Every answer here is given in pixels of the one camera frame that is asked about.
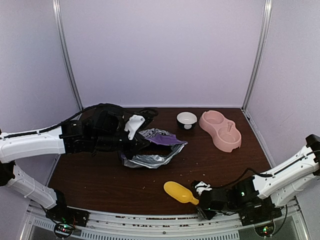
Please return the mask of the yellow plastic scoop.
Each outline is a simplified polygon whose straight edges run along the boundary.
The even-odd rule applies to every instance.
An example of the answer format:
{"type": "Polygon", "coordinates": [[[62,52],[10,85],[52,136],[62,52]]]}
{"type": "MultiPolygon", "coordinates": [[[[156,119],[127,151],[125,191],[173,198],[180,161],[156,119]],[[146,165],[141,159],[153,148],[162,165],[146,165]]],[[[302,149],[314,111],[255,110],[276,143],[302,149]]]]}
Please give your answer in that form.
{"type": "Polygon", "coordinates": [[[199,200],[193,196],[193,193],[177,182],[167,181],[164,183],[163,189],[170,197],[182,204],[191,203],[195,206],[199,204],[199,200]]]}

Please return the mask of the purple pet food bag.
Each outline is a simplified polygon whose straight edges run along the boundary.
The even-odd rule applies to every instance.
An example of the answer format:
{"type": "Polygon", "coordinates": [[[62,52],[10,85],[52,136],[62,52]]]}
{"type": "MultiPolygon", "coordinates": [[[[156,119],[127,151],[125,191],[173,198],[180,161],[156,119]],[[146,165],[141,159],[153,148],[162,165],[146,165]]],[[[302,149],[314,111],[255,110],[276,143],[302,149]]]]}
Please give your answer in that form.
{"type": "Polygon", "coordinates": [[[128,168],[157,169],[168,164],[188,144],[179,140],[175,134],[158,128],[145,129],[139,132],[149,145],[141,149],[132,159],[118,153],[122,165],[128,168]]]}

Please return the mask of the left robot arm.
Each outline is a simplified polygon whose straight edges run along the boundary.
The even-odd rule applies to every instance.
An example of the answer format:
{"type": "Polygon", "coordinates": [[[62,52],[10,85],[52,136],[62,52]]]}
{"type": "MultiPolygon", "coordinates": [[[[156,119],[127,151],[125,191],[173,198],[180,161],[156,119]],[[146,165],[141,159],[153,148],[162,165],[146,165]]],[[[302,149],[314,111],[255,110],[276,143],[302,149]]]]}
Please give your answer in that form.
{"type": "Polygon", "coordinates": [[[61,222],[72,218],[62,192],[48,188],[22,171],[17,159],[42,155],[122,152],[130,160],[149,145],[139,130],[158,115],[152,108],[130,110],[111,103],[84,108],[66,120],[32,131],[0,134],[0,184],[13,188],[61,222]]]}

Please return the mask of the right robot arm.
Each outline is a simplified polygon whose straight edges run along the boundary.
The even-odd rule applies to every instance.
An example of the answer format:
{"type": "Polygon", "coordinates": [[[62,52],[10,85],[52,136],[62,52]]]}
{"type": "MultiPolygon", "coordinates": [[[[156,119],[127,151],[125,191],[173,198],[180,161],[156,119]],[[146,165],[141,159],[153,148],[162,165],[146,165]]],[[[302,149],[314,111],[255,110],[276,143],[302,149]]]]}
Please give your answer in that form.
{"type": "Polygon", "coordinates": [[[306,137],[306,145],[294,156],[263,173],[252,168],[223,186],[193,181],[199,196],[196,210],[206,220],[216,214],[238,214],[242,225],[271,221],[282,216],[282,208],[320,175],[320,138],[306,137]]]}

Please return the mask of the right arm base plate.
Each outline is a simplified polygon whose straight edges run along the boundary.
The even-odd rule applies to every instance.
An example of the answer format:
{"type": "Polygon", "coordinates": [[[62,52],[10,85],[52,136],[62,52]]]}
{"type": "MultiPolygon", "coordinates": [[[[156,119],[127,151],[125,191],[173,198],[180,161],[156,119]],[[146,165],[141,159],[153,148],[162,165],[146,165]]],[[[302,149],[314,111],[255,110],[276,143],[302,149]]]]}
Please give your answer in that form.
{"type": "Polygon", "coordinates": [[[281,208],[261,205],[259,207],[241,210],[239,217],[243,226],[271,221],[282,216],[281,208]]]}

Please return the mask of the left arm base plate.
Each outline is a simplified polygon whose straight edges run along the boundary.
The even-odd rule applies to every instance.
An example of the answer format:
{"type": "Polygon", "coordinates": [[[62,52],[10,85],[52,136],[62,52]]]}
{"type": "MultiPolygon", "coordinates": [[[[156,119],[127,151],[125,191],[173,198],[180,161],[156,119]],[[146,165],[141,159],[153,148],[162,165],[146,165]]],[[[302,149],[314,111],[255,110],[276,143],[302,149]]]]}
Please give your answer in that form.
{"type": "Polygon", "coordinates": [[[44,209],[45,216],[55,223],[64,223],[71,226],[86,227],[90,213],[85,210],[71,207],[55,206],[51,209],[44,209]]]}

